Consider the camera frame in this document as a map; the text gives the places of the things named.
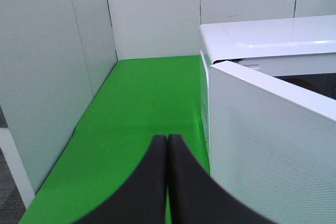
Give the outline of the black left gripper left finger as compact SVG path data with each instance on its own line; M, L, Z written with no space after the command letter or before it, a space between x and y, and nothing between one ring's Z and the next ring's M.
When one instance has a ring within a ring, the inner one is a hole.
M165 223L166 165L167 138L155 135L120 188L75 223Z

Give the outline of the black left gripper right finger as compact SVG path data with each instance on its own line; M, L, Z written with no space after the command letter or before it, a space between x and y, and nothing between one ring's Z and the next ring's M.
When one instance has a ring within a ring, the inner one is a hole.
M214 181L181 135L169 135L167 158L172 223L272 222L245 206Z

